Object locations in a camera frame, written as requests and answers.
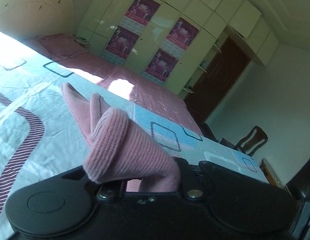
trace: ceiling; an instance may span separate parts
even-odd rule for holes
[[[310,51],[310,0],[248,0],[281,43]]]

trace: beige round board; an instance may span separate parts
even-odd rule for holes
[[[0,0],[0,31],[17,40],[37,35],[71,35],[72,0]]]

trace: shelf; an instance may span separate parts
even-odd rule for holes
[[[222,53],[221,49],[216,44],[213,45],[213,50],[218,54]]]
[[[200,65],[198,66],[202,71],[204,71],[205,73],[207,73],[207,71],[205,69],[203,69]]]
[[[188,88],[183,88],[183,90],[185,90],[188,93],[194,94],[194,92],[192,90],[188,89]]]

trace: door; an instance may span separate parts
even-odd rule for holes
[[[194,94],[188,94],[184,99],[198,124],[205,122],[250,62],[231,38],[226,39],[221,51],[192,88]]]

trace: pink mattress cover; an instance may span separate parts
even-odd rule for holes
[[[112,65],[92,53],[83,51],[80,45],[74,41],[70,42],[72,39],[65,35],[52,35],[36,40],[49,51],[53,61],[67,68],[80,69],[102,78],[103,80],[97,83],[101,87],[108,89],[113,81],[127,80],[134,85],[129,95],[130,101],[202,135],[184,101],[166,88],[121,65]]]

